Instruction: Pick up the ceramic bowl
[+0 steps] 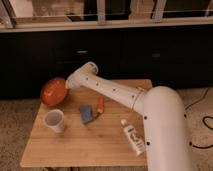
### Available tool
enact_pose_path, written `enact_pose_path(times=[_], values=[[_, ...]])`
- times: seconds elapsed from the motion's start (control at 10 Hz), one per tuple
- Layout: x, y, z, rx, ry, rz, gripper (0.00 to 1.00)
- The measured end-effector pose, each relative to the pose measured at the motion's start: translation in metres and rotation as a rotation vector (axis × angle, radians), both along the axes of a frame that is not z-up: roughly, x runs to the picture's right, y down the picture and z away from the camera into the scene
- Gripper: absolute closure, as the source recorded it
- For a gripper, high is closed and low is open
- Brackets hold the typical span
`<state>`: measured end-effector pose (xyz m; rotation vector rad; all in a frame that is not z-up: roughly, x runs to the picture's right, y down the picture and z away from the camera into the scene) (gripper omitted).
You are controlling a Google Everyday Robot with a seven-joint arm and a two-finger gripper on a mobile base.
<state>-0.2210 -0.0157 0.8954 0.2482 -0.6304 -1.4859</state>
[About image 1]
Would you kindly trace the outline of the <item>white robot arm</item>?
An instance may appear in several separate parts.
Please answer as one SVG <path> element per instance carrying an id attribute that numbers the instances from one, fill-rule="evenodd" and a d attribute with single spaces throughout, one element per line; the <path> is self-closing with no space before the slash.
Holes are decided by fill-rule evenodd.
<path id="1" fill-rule="evenodd" d="M 67 78 L 66 86 L 90 88 L 143 116 L 148 171 L 196 170 L 185 107 L 176 91 L 165 86 L 130 87 L 97 73 L 97 65 L 87 62 Z"/>

